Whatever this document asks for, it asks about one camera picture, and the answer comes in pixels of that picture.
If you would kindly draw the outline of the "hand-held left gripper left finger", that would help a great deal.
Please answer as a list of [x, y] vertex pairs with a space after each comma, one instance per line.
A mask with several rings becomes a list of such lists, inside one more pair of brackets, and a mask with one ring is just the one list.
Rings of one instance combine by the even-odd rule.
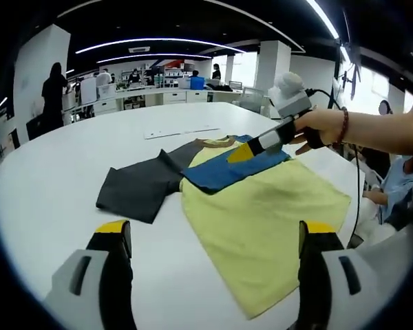
[[103, 224], [52, 275], [44, 307], [66, 329], [135, 329], [131, 226]]

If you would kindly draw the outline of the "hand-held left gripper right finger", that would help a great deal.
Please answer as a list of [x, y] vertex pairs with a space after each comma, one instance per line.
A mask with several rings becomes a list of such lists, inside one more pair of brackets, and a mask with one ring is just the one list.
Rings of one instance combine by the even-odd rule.
[[329, 225], [299, 223], [298, 329], [369, 329], [376, 316], [376, 266], [345, 249]]

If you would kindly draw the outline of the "person's right hand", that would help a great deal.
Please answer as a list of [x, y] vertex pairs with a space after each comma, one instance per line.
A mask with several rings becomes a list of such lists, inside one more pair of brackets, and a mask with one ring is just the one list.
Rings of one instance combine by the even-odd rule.
[[316, 109], [298, 117], [295, 121], [295, 137], [291, 144], [304, 143], [296, 155], [320, 149], [339, 142], [345, 135], [348, 114], [334, 109]]

